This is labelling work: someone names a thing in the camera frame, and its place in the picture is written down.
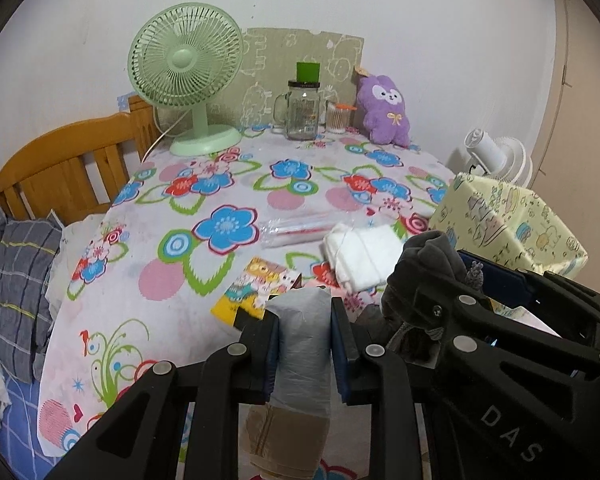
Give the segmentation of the grey and tan sock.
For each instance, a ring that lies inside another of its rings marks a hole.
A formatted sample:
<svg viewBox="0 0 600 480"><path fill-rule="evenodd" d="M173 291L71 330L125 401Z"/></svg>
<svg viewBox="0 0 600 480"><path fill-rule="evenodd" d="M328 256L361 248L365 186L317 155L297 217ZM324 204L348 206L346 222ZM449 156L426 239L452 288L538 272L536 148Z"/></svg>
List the grey and tan sock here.
<svg viewBox="0 0 600 480"><path fill-rule="evenodd" d="M279 319L279 358L267 404L253 406L240 444L262 479L311 479L330 424L330 307L324 288L268 300Z"/></svg>

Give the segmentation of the white towel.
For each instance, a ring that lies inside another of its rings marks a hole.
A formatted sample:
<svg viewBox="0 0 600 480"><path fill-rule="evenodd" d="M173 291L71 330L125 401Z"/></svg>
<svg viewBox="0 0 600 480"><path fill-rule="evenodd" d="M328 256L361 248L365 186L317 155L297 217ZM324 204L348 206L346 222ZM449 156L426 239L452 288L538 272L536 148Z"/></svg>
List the white towel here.
<svg viewBox="0 0 600 480"><path fill-rule="evenodd" d="M391 226L352 228L343 223L324 237L323 248L338 285L348 294L385 285L403 252Z"/></svg>

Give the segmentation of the dark grey knit fabric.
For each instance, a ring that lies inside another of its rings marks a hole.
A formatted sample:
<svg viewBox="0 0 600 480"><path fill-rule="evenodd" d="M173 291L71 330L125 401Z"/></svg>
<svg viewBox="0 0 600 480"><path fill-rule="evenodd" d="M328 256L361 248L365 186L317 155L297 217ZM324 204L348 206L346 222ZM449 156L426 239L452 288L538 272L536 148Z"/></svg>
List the dark grey knit fabric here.
<svg viewBox="0 0 600 480"><path fill-rule="evenodd" d="M407 363L433 367L444 332L444 307L421 294L425 287L436 294L445 286L482 291L481 263L464 263L441 231L409 238L388 277L380 310L385 322L385 345Z"/></svg>

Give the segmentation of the clear plastic packaged roll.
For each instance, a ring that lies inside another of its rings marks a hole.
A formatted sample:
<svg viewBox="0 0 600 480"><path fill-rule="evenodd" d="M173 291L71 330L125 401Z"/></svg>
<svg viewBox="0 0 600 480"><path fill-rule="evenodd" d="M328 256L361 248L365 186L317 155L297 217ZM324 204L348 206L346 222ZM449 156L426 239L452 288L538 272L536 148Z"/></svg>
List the clear plastic packaged roll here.
<svg viewBox="0 0 600 480"><path fill-rule="evenodd" d="M319 242L337 224L350 226L352 222L346 212L314 212L272 219L260 225L260 241L265 248Z"/></svg>

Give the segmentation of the blue checked bedsheet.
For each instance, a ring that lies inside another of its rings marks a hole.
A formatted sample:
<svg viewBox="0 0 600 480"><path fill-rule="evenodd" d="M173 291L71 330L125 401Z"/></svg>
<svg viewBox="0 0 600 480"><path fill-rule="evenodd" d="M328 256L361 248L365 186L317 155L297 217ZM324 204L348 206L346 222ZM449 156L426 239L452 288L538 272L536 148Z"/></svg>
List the blue checked bedsheet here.
<svg viewBox="0 0 600 480"><path fill-rule="evenodd" d="M12 404L1 422L1 456L18 479L44 479L57 460L43 454L36 434L40 383L25 384L9 377L6 387Z"/></svg>

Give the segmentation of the yellow cartoon storage box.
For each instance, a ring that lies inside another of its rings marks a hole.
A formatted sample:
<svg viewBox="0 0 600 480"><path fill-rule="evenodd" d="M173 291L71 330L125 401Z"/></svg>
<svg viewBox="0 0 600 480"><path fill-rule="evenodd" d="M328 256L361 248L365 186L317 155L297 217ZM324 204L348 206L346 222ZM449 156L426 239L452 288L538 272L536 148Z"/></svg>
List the yellow cartoon storage box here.
<svg viewBox="0 0 600 480"><path fill-rule="evenodd" d="M429 229L451 247L508 270L575 278L588 252L535 192L487 177L458 174Z"/></svg>

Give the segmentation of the floral tablecloth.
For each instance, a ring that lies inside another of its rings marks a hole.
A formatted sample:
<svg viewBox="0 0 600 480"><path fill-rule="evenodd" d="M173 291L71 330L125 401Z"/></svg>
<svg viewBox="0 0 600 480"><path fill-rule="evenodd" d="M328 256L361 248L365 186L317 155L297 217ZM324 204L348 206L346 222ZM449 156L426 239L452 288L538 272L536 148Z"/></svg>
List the floral tablecloth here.
<svg viewBox="0 0 600 480"><path fill-rule="evenodd" d="M201 362L235 341L211 309L253 257L338 292L321 240L265 248L262 223L346 212L403 240L427 229L452 180L416 145L377 146L353 132L306 142L247 132L197 157L157 148L81 236L59 281L38 397L43 453L57 465L154 364Z"/></svg>

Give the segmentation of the beige door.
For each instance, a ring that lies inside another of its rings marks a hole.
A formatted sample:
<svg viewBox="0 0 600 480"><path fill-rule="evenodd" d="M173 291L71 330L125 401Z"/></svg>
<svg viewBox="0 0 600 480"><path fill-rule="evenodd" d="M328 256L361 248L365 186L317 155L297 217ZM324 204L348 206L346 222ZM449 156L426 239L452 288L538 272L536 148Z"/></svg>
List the beige door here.
<svg viewBox="0 0 600 480"><path fill-rule="evenodd" d="M600 292L600 22L583 0L555 0L550 96L532 152L532 188L588 252L578 280Z"/></svg>

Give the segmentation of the colourful cartoon card packet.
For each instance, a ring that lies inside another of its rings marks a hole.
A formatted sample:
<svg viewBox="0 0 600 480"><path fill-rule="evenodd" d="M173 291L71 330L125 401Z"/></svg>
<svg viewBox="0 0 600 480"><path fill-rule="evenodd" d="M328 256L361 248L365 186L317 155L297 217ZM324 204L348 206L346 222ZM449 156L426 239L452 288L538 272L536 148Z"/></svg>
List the colourful cartoon card packet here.
<svg viewBox="0 0 600 480"><path fill-rule="evenodd" d="M242 330L251 320L262 320L266 303L301 286L302 275L277 263L253 257L211 309L228 326Z"/></svg>

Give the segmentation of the white standing fan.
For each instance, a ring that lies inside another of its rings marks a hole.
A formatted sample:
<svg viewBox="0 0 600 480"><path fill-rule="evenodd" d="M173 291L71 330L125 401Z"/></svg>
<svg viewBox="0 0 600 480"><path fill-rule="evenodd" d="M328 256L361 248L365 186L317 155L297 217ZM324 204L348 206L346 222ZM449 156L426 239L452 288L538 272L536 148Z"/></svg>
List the white standing fan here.
<svg viewBox="0 0 600 480"><path fill-rule="evenodd" d="M492 138L481 129L466 134L463 145L452 151L446 166L456 174L489 177L522 188L528 188L533 174L531 157L521 140Z"/></svg>

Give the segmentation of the grey plaid pillow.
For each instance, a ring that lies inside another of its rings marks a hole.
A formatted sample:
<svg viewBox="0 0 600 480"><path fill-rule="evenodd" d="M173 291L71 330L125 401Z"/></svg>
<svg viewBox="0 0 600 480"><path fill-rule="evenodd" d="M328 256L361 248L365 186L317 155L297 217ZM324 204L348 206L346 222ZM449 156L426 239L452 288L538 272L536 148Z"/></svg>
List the grey plaid pillow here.
<svg viewBox="0 0 600 480"><path fill-rule="evenodd" d="M0 207L0 362L20 382L40 378L52 328L45 294L61 228L15 220Z"/></svg>

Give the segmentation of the toothpick jar orange lid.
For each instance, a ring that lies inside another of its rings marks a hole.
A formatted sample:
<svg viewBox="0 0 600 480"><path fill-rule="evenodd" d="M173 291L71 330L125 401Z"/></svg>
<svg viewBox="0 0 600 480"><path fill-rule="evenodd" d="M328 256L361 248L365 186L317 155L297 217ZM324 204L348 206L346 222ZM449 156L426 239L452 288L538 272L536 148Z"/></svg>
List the toothpick jar orange lid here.
<svg viewBox="0 0 600 480"><path fill-rule="evenodd" d="M344 133L350 127L356 107L349 104L326 102L325 129L331 133Z"/></svg>

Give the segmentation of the wooden bed headboard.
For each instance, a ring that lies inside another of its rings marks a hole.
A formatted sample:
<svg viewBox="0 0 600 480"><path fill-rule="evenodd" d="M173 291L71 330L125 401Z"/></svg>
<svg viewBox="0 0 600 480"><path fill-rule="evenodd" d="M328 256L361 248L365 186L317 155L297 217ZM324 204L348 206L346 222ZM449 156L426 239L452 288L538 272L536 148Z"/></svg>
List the wooden bed headboard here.
<svg viewBox="0 0 600 480"><path fill-rule="evenodd" d="M65 223L103 214L129 181L123 144L144 156L157 140L152 106L139 96L130 109L82 120L32 140L0 169L0 206L14 219Z"/></svg>

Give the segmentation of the glass mason jar mug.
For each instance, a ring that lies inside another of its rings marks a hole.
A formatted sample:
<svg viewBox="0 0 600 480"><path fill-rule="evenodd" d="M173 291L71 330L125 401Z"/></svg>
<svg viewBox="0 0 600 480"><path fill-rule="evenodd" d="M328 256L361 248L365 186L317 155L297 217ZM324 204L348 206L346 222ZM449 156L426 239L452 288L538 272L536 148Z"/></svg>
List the glass mason jar mug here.
<svg viewBox="0 0 600 480"><path fill-rule="evenodd" d="M321 115L321 96L318 82L288 81L285 93L276 96L273 122L288 140L315 140Z"/></svg>

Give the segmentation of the green cup on jar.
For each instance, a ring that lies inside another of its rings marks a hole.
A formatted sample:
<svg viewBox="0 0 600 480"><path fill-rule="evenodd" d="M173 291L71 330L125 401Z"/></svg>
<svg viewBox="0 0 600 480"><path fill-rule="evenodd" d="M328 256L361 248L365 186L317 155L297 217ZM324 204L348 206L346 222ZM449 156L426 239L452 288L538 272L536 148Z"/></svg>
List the green cup on jar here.
<svg viewBox="0 0 600 480"><path fill-rule="evenodd" d="M298 62L296 64L296 81L302 84L318 84L320 82L321 64L319 62Z"/></svg>

